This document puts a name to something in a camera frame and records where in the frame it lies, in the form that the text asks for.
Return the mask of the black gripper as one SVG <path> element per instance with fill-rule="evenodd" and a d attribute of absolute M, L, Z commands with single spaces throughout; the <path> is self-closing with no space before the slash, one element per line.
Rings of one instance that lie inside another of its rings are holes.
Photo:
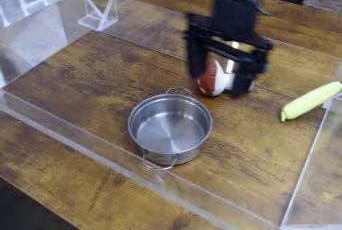
<path fill-rule="evenodd" d="M 187 14 L 188 72 L 199 78 L 206 71 L 208 51 L 236 58 L 231 94 L 250 91 L 256 76 L 266 71 L 272 45 L 255 32 L 259 0 L 214 0 L 212 15 Z"/>

